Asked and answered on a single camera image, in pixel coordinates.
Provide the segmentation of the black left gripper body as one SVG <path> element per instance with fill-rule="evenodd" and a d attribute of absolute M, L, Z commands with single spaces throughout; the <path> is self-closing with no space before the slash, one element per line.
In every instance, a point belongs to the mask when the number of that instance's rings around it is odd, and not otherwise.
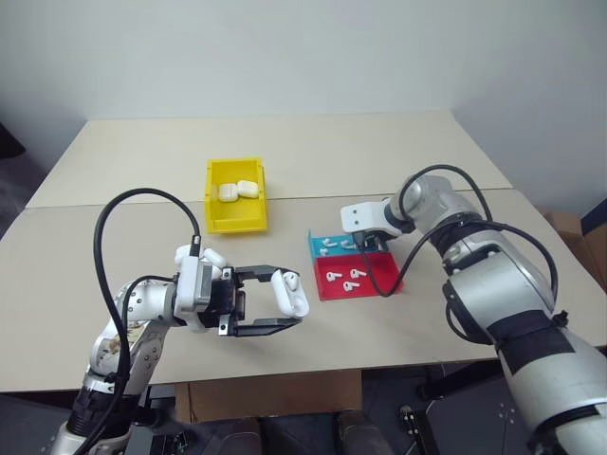
<path fill-rule="evenodd" d="M 246 294 L 236 269 L 226 267 L 212 281 L 211 299 L 206 308 L 206 327 L 219 336 L 239 337 L 239 322 L 245 317 Z"/>

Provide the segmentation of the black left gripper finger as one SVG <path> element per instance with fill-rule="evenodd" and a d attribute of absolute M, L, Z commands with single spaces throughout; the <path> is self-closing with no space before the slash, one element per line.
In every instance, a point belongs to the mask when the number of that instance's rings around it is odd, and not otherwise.
<path fill-rule="evenodd" d="M 242 285 L 246 280 L 270 282 L 272 275 L 276 271 L 287 273 L 290 272 L 290 269 L 268 264 L 239 266 L 234 268 L 234 280 L 238 285 Z"/>
<path fill-rule="evenodd" d="M 258 318 L 248 325 L 235 325 L 236 337 L 264 337 L 289 329 L 302 320 L 300 318 Z"/>

